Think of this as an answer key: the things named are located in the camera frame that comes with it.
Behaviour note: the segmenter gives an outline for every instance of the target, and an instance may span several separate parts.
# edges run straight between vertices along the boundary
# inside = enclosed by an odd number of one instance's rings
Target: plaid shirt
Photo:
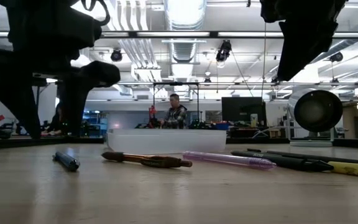
[[[165,116],[166,128],[170,129],[184,129],[186,126],[187,108],[180,105],[178,108],[170,108]]]

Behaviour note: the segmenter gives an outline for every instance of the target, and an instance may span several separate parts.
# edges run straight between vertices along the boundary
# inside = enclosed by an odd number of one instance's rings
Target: pen
[[[279,167],[289,168],[293,170],[301,171],[314,171],[321,172],[334,169],[333,166],[326,162],[315,160],[315,159],[299,159],[284,157],[275,154],[267,154],[263,152],[250,152],[250,151],[232,151],[233,156],[244,156],[244,157],[256,157],[268,159],[277,164]]]
[[[183,153],[184,159],[220,162],[223,164],[235,164],[242,166],[249,166],[257,169],[269,170],[276,167],[276,164],[266,159],[242,156],[230,156],[222,154],[214,154],[207,152],[191,152],[186,151]]]
[[[255,152],[258,149],[248,149],[248,151]],[[266,151],[265,153],[269,154],[276,154],[285,157],[294,157],[299,159],[316,159],[323,162],[348,162],[348,163],[357,163],[357,159],[344,159],[344,158],[336,158],[336,157],[328,157],[328,156],[314,156],[314,155],[306,155],[306,154],[297,154],[297,153],[290,153],[290,152],[278,152],[278,151]]]
[[[80,162],[68,154],[56,152],[52,156],[55,161],[60,161],[69,171],[76,171],[80,167]]]
[[[331,172],[358,176],[358,164],[347,162],[328,162],[328,164],[334,167]]]
[[[102,157],[110,161],[137,162],[144,166],[156,168],[191,167],[193,165],[190,161],[184,161],[170,156],[144,156],[125,154],[123,152],[104,152]]]

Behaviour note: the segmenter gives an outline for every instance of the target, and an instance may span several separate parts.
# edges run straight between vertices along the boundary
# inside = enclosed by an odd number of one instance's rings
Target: man
[[[168,110],[161,126],[170,129],[184,129],[186,126],[187,108],[180,104],[177,94],[170,95],[171,108]]]

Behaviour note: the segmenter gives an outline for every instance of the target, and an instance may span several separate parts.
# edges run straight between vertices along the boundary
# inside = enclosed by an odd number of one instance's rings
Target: person
[[[171,108],[161,121],[161,126],[169,129],[184,129],[186,127],[187,108],[180,104],[179,96],[170,95]]]
[[[50,126],[42,134],[60,135],[64,134],[65,124],[63,122],[62,104],[56,106],[55,116],[52,118]]]

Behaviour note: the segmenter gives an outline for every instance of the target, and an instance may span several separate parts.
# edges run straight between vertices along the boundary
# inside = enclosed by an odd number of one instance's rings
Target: desk
[[[56,150],[81,162],[69,173]],[[153,169],[106,162],[103,145],[61,144],[0,149],[0,223],[358,223],[358,177],[271,171],[195,162]],[[358,159],[358,149],[228,145]]]

